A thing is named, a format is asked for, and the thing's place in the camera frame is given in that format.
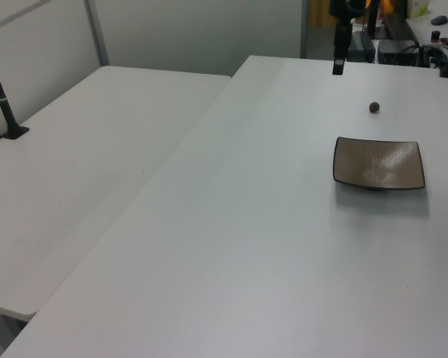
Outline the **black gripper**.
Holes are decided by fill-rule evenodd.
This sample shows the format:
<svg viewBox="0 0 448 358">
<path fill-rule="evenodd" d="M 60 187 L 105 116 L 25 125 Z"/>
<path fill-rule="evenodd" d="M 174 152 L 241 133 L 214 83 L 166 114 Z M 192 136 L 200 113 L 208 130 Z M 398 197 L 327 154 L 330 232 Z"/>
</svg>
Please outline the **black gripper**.
<svg viewBox="0 0 448 358">
<path fill-rule="evenodd" d="M 353 19 L 363 16 L 363 1 L 361 0 L 330 0 L 329 14 L 337 19 L 337 22 L 346 26 L 337 26 L 334 38 L 334 62 L 333 75 L 342 75 L 345 59 L 348 58 L 350 46 L 350 23 Z"/>
</svg>

